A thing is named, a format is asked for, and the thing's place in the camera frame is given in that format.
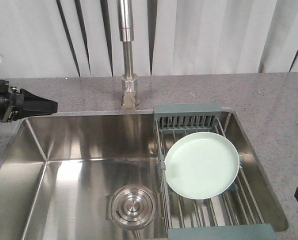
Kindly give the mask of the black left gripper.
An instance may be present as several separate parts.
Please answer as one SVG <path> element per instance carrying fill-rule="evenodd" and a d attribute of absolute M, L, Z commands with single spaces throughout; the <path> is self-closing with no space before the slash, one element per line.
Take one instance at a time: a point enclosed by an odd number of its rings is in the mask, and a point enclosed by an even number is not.
<path fill-rule="evenodd" d="M 52 115 L 57 112 L 56 101 L 39 97 L 23 88 L 18 92 L 16 87 L 10 87 L 9 81 L 0 79 L 0 121 L 2 123 L 14 121 L 17 117 L 23 119 Z"/>

